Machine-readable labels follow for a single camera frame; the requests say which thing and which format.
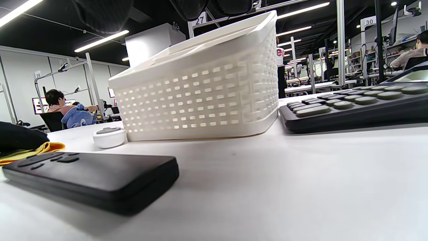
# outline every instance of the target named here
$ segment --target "ceiling light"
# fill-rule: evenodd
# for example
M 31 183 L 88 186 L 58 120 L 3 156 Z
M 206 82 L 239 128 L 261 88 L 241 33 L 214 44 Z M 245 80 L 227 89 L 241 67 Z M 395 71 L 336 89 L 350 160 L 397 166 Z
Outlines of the ceiling light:
M 323 4 L 320 4 L 320 5 L 316 5 L 316 6 L 312 6 L 312 7 L 305 8 L 305 9 L 301 9 L 301 10 L 298 10 L 298 11 L 295 11 L 295 12 L 286 13 L 284 15 L 278 16 L 277 19 L 286 18 L 288 16 L 292 16 L 292 15 L 299 14 L 299 13 L 302 13 L 302 12 L 307 12 L 307 11 L 314 10 L 314 9 L 317 9 L 317 8 L 322 8 L 322 7 L 328 6 L 329 4 L 330 4 L 330 2 L 323 3 Z
M 29 10 L 30 8 L 37 5 L 43 0 L 29 0 L 26 3 L 22 4 L 18 8 L 12 10 L 12 12 L 6 14 L 4 17 L 0 18 L 0 27 L 10 22 L 12 19 L 18 17 L 21 13 Z
M 83 51 L 83 50 L 85 50 L 85 49 L 92 48 L 92 47 L 94 47 L 94 46 L 97 46 L 97 45 L 102 44 L 102 43 L 104 43 L 104 42 L 107 42 L 107 41 L 109 41 L 109 40 L 115 39 L 115 38 L 117 38 L 117 37 L 119 37 L 119 36 L 125 35 L 125 34 L 127 34 L 127 33 L 129 33 L 129 31 L 128 31 L 128 30 L 122 31 L 122 32 L 120 32 L 120 33 L 113 34 L 113 35 L 111 35 L 111 36 L 108 36 L 108 37 L 103 38 L 103 39 L 101 39 L 101 40 L 98 40 L 98 41 L 96 41 L 96 42 L 93 42 L 93 43 L 90 43 L 90 44 L 88 44 L 88 45 L 86 45 L 86 46 L 83 46 L 83 47 L 81 47 L 81 48 L 78 48 L 78 49 L 76 49 L 76 50 L 75 50 L 75 52 L 80 52 L 80 51 Z
M 300 41 L 302 41 L 301 39 L 298 39 L 298 40 L 295 40 L 295 41 L 293 41 L 293 42 L 300 42 Z M 284 45 L 289 45 L 289 44 L 291 44 L 291 41 L 290 42 L 285 42 L 285 43 L 280 43 L 280 44 L 278 44 L 278 47 L 280 47 L 280 46 L 284 46 Z
M 303 31 L 303 30 L 306 30 L 306 29 L 309 29 L 309 28 L 312 28 L 312 26 L 307 26 L 307 27 L 296 29 L 296 30 L 291 30 L 291 31 L 288 31 L 288 32 L 279 33 L 276 36 L 279 37 L 279 36 L 286 35 L 286 34 L 289 34 L 289 33 L 295 33 L 295 32 L 299 32 L 299 31 Z

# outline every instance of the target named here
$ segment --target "white desk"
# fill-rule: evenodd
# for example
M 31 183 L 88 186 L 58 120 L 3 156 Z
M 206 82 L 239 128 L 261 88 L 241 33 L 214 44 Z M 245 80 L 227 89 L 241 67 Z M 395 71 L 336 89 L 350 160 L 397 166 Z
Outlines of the white desk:
M 119 217 L 0 182 L 1 240 L 428 237 L 428 127 L 289 135 L 278 119 L 266 133 L 246 138 L 93 146 L 93 130 L 121 125 L 79 127 L 49 138 L 67 151 L 175 156 L 180 177 L 169 191 L 136 216 Z
M 345 84 L 355 84 L 356 82 L 357 82 L 356 80 L 346 80 Z M 322 88 L 328 88 L 328 87 L 338 87 L 338 85 L 334 84 L 334 81 L 315 84 L 315 89 L 322 89 Z M 304 91 L 311 90 L 311 89 L 312 89 L 312 87 L 310 84 L 309 85 L 302 85 L 299 87 L 286 88 L 285 93 L 304 92 Z

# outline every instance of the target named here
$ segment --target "man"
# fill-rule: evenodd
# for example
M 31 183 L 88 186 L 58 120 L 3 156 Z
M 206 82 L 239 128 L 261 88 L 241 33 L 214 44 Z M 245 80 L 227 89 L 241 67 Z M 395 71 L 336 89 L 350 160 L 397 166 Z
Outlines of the man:
M 392 68 L 404 67 L 407 61 L 413 57 L 424 57 L 428 56 L 428 30 L 423 31 L 417 37 L 416 49 L 412 49 L 400 55 L 393 62 L 391 62 Z

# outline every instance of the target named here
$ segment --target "office chair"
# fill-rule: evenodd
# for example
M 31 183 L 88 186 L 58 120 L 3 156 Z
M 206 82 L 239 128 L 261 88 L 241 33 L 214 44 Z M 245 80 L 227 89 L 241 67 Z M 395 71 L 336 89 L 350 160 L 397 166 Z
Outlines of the office chair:
M 428 56 L 423 57 L 413 57 L 407 60 L 406 66 L 404 67 L 404 70 L 408 70 L 420 63 L 428 61 Z
M 67 129 L 67 126 L 61 122 L 64 117 L 61 112 L 42 113 L 40 116 L 51 132 Z

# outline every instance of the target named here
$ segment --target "black cloth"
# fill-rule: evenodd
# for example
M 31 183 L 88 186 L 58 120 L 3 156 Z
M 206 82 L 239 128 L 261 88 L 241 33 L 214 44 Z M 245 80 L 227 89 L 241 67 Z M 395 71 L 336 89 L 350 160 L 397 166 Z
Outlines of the black cloth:
M 0 153 L 32 150 L 49 141 L 46 133 L 1 121 L 0 137 Z

